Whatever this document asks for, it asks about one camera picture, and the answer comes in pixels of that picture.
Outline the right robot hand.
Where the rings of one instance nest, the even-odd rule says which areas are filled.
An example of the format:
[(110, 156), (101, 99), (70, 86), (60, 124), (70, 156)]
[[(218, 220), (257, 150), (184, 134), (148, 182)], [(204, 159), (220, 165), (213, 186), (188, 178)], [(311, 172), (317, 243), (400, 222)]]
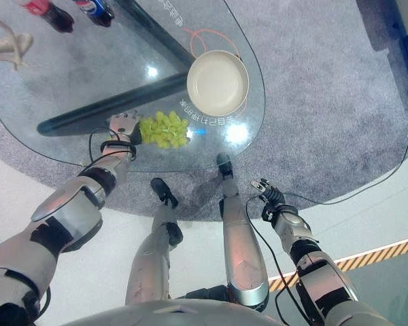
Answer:
[(285, 204), (285, 198), (282, 192), (273, 186), (267, 179), (252, 180), (250, 184), (253, 188), (260, 192), (260, 196), (264, 201), (273, 206), (278, 204)]

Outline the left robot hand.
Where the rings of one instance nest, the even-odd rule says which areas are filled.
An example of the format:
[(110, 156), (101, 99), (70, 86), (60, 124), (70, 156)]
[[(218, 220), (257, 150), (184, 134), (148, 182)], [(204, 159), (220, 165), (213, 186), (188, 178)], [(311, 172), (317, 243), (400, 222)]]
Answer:
[(140, 132), (141, 116), (134, 113), (119, 113), (109, 119), (109, 128), (118, 135), (121, 141), (128, 141), (132, 145), (142, 143)]

